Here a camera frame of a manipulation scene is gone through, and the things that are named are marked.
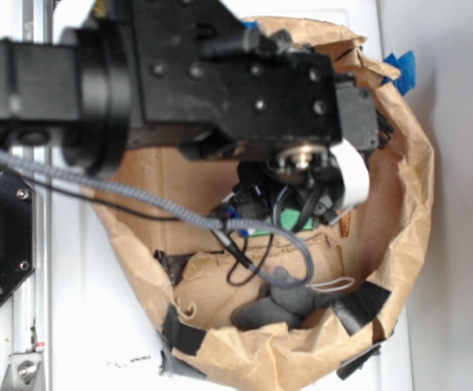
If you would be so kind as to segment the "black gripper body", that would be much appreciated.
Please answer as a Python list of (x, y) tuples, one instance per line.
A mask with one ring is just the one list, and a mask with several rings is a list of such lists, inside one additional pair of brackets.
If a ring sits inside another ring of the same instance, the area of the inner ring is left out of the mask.
[(338, 222), (370, 191), (379, 146), (370, 92), (327, 55), (241, 24), (142, 24), (134, 29), (141, 113), (134, 147), (172, 147), (188, 160), (236, 160), (239, 214), (296, 227)]

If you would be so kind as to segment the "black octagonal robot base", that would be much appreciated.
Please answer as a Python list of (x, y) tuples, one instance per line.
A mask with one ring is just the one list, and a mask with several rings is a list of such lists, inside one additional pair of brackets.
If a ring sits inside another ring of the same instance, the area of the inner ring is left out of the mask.
[(32, 274), (34, 190), (0, 168), (0, 308)]

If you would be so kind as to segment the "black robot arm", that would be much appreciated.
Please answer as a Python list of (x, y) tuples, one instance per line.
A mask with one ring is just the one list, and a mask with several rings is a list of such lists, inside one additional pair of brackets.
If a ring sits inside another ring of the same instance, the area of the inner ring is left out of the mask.
[(290, 187), (333, 223), (369, 196), (378, 131), (355, 76), (218, 1), (110, 1), (55, 45), (0, 41), (0, 148), (60, 146), (91, 175), (174, 147), (236, 160), (243, 184)]

